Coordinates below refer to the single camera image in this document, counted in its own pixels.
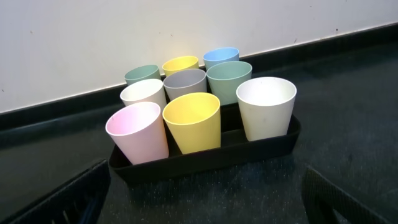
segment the teal cup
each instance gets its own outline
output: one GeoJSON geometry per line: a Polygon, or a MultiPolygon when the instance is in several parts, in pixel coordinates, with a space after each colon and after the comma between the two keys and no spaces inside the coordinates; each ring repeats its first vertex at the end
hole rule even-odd
{"type": "Polygon", "coordinates": [[[223,62],[211,67],[206,75],[211,92],[221,105],[237,103],[236,89],[251,79],[252,66],[247,62],[223,62]]]}
{"type": "Polygon", "coordinates": [[[144,65],[135,68],[124,75],[127,85],[151,78],[160,80],[160,72],[157,65],[144,65]]]}
{"type": "Polygon", "coordinates": [[[211,50],[204,54],[203,61],[205,62],[206,70],[211,67],[223,63],[239,60],[239,50],[234,47],[222,47],[211,50]]]}

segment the black baseboard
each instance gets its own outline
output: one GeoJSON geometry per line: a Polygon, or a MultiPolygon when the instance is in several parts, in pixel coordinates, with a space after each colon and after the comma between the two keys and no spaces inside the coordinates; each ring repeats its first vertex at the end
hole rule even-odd
{"type": "MultiPolygon", "coordinates": [[[[243,57],[241,60],[250,63],[256,73],[395,41],[398,41],[398,23],[243,57]]],[[[124,87],[117,86],[0,114],[0,131],[121,104],[119,94],[124,87]]]]}

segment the cup rim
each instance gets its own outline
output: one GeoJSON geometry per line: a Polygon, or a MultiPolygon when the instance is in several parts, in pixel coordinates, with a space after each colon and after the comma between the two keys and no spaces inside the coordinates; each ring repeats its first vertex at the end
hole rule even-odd
{"type": "Polygon", "coordinates": [[[167,77],[163,80],[163,85],[164,85],[164,87],[169,88],[169,89],[173,89],[173,90],[178,90],[178,89],[181,89],[181,88],[188,88],[188,87],[194,86],[194,85],[196,85],[196,84],[198,84],[198,83],[201,83],[201,82],[206,78],[206,72],[203,71],[202,69],[199,69],[199,68],[185,69],[185,70],[176,72],[176,73],[174,73],[173,75],[176,75],[176,74],[178,74],[178,73],[180,73],[180,72],[182,73],[182,72],[185,72],[185,71],[189,71],[189,70],[200,70],[200,71],[202,71],[205,75],[203,76],[203,78],[202,78],[201,80],[197,81],[196,83],[191,84],[191,85],[187,85],[187,86],[183,86],[183,87],[169,87],[169,86],[167,86],[167,85],[165,84],[165,81],[166,81],[166,79],[168,79],[169,77],[171,77],[171,75],[169,75],[169,76],[167,76],[167,77]]]}
{"type": "Polygon", "coordinates": [[[163,69],[164,71],[168,71],[168,72],[174,72],[174,71],[179,71],[179,70],[183,69],[183,68],[178,68],[178,69],[166,69],[166,68],[164,68],[164,66],[165,66],[167,63],[170,63],[171,61],[178,60],[178,59],[181,59],[181,58],[195,58],[195,59],[196,59],[196,60],[195,60],[195,63],[193,63],[193,64],[191,64],[191,65],[189,65],[189,66],[187,66],[187,67],[191,67],[192,65],[194,65],[194,64],[196,64],[196,63],[199,62],[199,58],[197,58],[197,57],[195,57],[195,56],[191,56],[191,55],[188,55],[188,56],[181,56],[181,57],[176,57],[176,58],[173,58],[173,59],[170,59],[170,60],[166,61],[166,62],[163,64],[162,69],[163,69]]]}
{"type": "Polygon", "coordinates": [[[168,103],[168,104],[165,106],[165,108],[163,109],[162,116],[163,116],[163,119],[164,119],[167,123],[170,123],[170,124],[173,124],[173,125],[178,125],[178,126],[193,125],[193,124],[198,124],[198,123],[204,122],[204,121],[206,121],[207,119],[209,119],[209,118],[211,118],[212,116],[214,116],[214,114],[216,114],[217,111],[220,110],[220,106],[221,106],[220,99],[219,99],[217,96],[215,96],[215,95],[213,95],[213,94],[211,94],[211,93],[189,93],[189,94],[186,94],[186,95],[179,96],[179,97],[177,97],[176,99],[172,100],[170,103],[168,103]],[[212,113],[211,115],[209,115],[207,118],[202,119],[202,120],[197,121],[197,122],[192,122],[192,123],[179,124],[179,123],[171,122],[171,121],[169,121],[168,119],[166,119],[166,117],[164,116],[164,111],[166,111],[167,107],[168,107],[169,105],[171,105],[171,104],[173,103],[173,101],[175,101],[175,100],[177,100],[177,99],[184,98],[184,97],[188,97],[188,96],[194,95],[194,94],[196,94],[196,95],[197,95],[197,94],[200,94],[200,95],[210,95],[211,97],[216,98],[216,99],[217,99],[217,102],[218,102],[217,110],[215,110],[214,113],[212,113]]]}
{"type": "Polygon", "coordinates": [[[161,111],[162,111],[162,110],[161,110],[160,106],[159,106],[157,103],[154,103],[154,102],[139,102],[139,103],[134,103],[134,104],[129,105],[129,106],[125,106],[125,107],[121,108],[120,110],[118,110],[117,112],[115,112],[114,114],[112,114],[112,116],[107,120],[107,122],[106,122],[106,124],[105,124],[105,131],[107,132],[108,135],[110,135],[110,136],[117,136],[117,137],[120,137],[120,136],[128,136],[128,135],[130,135],[130,134],[138,133],[138,132],[140,132],[140,131],[146,129],[146,128],[149,127],[150,125],[152,125],[152,124],[157,120],[157,118],[160,116],[160,112],[161,112],[161,111]],[[113,116],[117,115],[118,113],[121,113],[123,110],[129,109],[130,107],[140,107],[140,105],[142,105],[142,104],[152,104],[152,105],[155,105],[156,110],[157,110],[157,116],[156,116],[155,119],[153,119],[147,126],[144,126],[143,128],[138,129],[137,131],[133,131],[133,132],[126,133],[126,134],[113,134],[112,132],[110,132],[110,131],[108,130],[108,124],[109,124],[109,122],[111,122],[111,119],[112,119],[113,116]]]}
{"type": "Polygon", "coordinates": [[[217,81],[228,81],[228,80],[234,80],[234,79],[237,79],[237,78],[244,77],[244,76],[248,75],[249,73],[251,73],[252,70],[253,70],[253,67],[251,66],[250,63],[247,63],[247,62],[242,62],[242,61],[222,62],[222,63],[219,63],[219,64],[214,65],[214,66],[212,66],[211,68],[209,68],[209,70],[207,70],[207,72],[206,72],[206,76],[207,76],[208,78],[212,79],[212,80],[217,80],[217,81]],[[224,64],[226,64],[226,63],[245,63],[245,64],[248,64],[248,65],[250,66],[250,70],[249,70],[248,72],[246,72],[245,74],[243,74],[243,75],[241,75],[241,76],[239,76],[239,77],[234,77],[234,78],[212,78],[212,77],[210,77],[210,76],[208,75],[208,73],[209,73],[209,71],[210,71],[211,69],[215,68],[216,66],[224,65],[224,64]]]}
{"type": "Polygon", "coordinates": [[[143,78],[145,78],[145,77],[148,77],[149,75],[152,75],[153,73],[158,72],[158,71],[159,71],[159,66],[157,66],[157,65],[143,65],[143,66],[137,67],[137,68],[135,68],[135,69],[130,70],[129,72],[127,72],[127,73],[124,75],[124,79],[125,79],[125,80],[129,80],[129,81],[140,80],[140,79],[143,79],[143,78]],[[140,68],[143,68],[143,67],[148,67],[148,66],[156,66],[156,69],[155,69],[152,73],[147,74],[147,75],[144,76],[144,77],[140,77],[140,78],[126,78],[126,75],[127,75],[128,73],[133,72],[134,70],[137,70],[137,69],[140,69],[140,68]]]}
{"type": "Polygon", "coordinates": [[[282,104],[284,104],[284,103],[286,103],[286,102],[289,102],[289,101],[292,100],[293,98],[295,98],[295,97],[296,97],[296,94],[297,94],[297,88],[296,88],[296,86],[295,86],[291,81],[286,80],[286,79],[284,79],[284,78],[278,78],[278,77],[259,77],[259,78],[252,78],[252,79],[250,79],[250,80],[248,80],[248,81],[245,81],[245,82],[243,82],[242,84],[240,84],[240,85],[237,87],[237,89],[236,89],[236,96],[238,97],[239,100],[241,100],[242,102],[245,102],[245,103],[247,103],[247,104],[249,104],[249,105],[254,105],[254,106],[278,106],[278,105],[282,105],[282,104]],[[250,102],[248,102],[248,101],[246,101],[246,100],[243,100],[243,99],[239,96],[238,90],[240,89],[241,86],[243,86],[245,83],[248,83],[248,82],[250,82],[250,81],[252,81],[252,80],[263,79],[263,78],[276,78],[276,79],[283,80],[284,82],[287,82],[287,83],[291,84],[291,85],[294,87],[294,94],[293,94],[293,96],[290,97],[288,100],[285,100],[285,101],[282,101],[281,103],[277,103],[277,104],[273,104],[273,105],[260,105],[260,104],[256,104],[256,103],[250,103],[250,102]]]}
{"type": "Polygon", "coordinates": [[[124,90],[122,90],[122,92],[120,93],[120,96],[119,96],[119,97],[120,97],[120,99],[122,99],[123,101],[135,102],[135,101],[143,100],[143,99],[145,99],[145,98],[147,98],[147,97],[152,96],[153,94],[157,93],[157,92],[158,92],[159,90],[161,90],[162,88],[163,88],[163,82],[162,82],[162,80],[158,80],[157,78],[149,78],[149,79],[146,79],[146,80],[141,80],[141,81],[135,82],[135,83],[133,83],[133,84],[131,84],[131,85],[125,87],[124,90]],[[157,89],[156,91],[154,91],[154,92],[153,92],[152,94],[150,94],[150,95],[143,96],[143,97],[141,97],[141,98],[134,99],[134,100],[125,99],[125,98],[122,97],[122,95],[123,95],[123,93],[124,93],[125,91],[129,90],[130,88],[134,88],[134,87],[136,87],[137,85],[141,85],[143,82],[157,82],[157,83],[159,83],[159,89],[157,89]]]}
{"type": "Polygon", "coordinates": [[[235,56],[237,56],[237,55],[239,55],[239,49],[237,49],[236,47],[219,47],[219,48],[217,48],[217,49],[213,49],[213,50],[210,50],[210,51],[208,51],[207,53],[205,53],[205,54],[203,55],[203,60],[208,61],[208,62],[219,62],[219,61],[222,61],[222,60],[226,60],[226,59],[233,58],[233,57],[235,57],[235,56]],[[217,50],[223,50],[223,49],[234,49],[234,50],[237,50],[237,52],[236,52],[236,54],[234,54],[233,56],[230,56],[230,57],[227,57],[227,58],[223,58],[223,59],[218,59],[218,60],[208,60],[208,59],[205,59],[205,57],[206,57],[207,54],[212,53],[212,52],[215,52],[215,51],[217,51],[217,50]]]}

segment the pink cup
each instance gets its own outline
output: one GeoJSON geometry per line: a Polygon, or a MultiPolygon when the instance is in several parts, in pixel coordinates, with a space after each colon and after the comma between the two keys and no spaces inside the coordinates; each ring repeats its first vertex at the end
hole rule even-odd
{"type": "Polygon", "coordinates": [[[132,164],[169,156],[160,106],[140,102],[120,109],[106,122],[105,130],[132,164]]]}

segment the plastic cup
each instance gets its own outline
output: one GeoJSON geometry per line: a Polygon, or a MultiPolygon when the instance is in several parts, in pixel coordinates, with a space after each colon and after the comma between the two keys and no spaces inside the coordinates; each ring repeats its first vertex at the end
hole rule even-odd
{"type": "Polygon", "coordinates": [[[239,50],[234,47],[223,47],[219,49],[214,49],[207,52],[203,56],[203,61],[205,61],[206,70],[209,68],[223,62],[231,62],[239,60],[239,50]]]}
{"type": "Polygon", "coordinates": [[[170,100],[189,93],[206,93],[206,72],[197,68],[179,71],[166,77],[163,86],[170,100]]]}
{"type": "Polygon", "coordinates": [[[136,165],[169,156],[160,106],[141,102],[110,117],[105,130],[129,161],[136,165]]]}
{"type": "Polygon", "coordinates": [[[183,154],[221,146],[220,101],[210,93],[190,93],[171,101],[163,110],[183,154]]]}
{"type": "Polygon", "coordinates": [[[247,139],[285,135],[296,92],[296,86],[283,78],[262,77],[242,83],[236,95],[247,139]]]}
{"type": "Polygon", "coordinates": [[[251,79],[251,70],[246,62],[223,62],[207,71],[211,92],[220,99],[221,105],[238,102],[236,89],[251,79]]]}
{"type": "Polygon", "coordinates": [[[125,87],[120,93],[120,99],[126,106],[138,102],[154,102],[160,106],[162,111],[166,106],[163,82],[158,79],[142,80],[125,87]]]}
{"type": "Polygon", "coordinates": [[[151,78],[160,80],[160,72],[157,65],[144,65],[135,68],[124,75],[127,85],[151,78]]]}
{"type": "Polygon", "coordinates": [[[178,57],[163,64],[163,71],[166,76],[189,68],[199,68],[199,59],[197,57],[178,57]]]}

